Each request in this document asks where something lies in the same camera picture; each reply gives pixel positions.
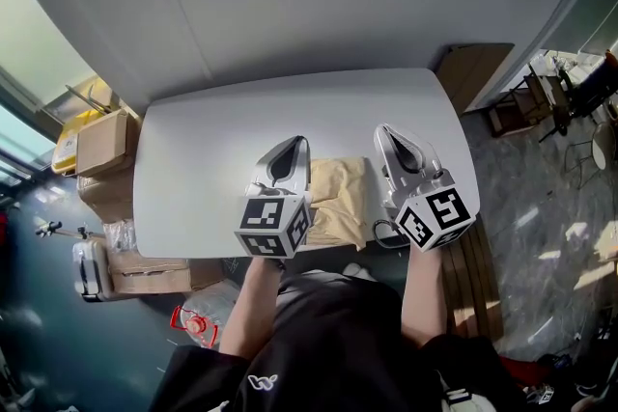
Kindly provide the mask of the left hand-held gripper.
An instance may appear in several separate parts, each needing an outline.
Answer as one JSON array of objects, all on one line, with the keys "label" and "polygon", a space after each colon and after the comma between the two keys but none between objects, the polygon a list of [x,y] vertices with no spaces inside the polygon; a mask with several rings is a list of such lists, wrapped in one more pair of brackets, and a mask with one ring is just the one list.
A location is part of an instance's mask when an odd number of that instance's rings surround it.
[{"label": "left hand-held gripper", "polygon": [[[235,236],[250,257],[292,259],[312,226],[308,140],[296,135],[275,145],[257,161],[254,173],[253,183],[239,203]],[[294,192],[265,186],[289,179]]]}]

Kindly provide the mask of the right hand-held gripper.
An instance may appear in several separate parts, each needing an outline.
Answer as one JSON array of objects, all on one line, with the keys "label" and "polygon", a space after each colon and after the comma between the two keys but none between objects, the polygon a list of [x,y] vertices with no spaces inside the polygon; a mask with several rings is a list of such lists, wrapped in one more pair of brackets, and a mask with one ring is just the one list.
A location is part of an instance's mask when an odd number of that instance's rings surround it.
[{"label": "right hand-held gripper", "polygon": [[[395,211],[391,225],[398,235],[427,252],[450,243],[469,228],[472,214],[428,141],[414,132],[379,124],[374,143],[381,175],[389,187],[384,206]],[[420,174],[420,181],[413,185],[409,174]]]}]

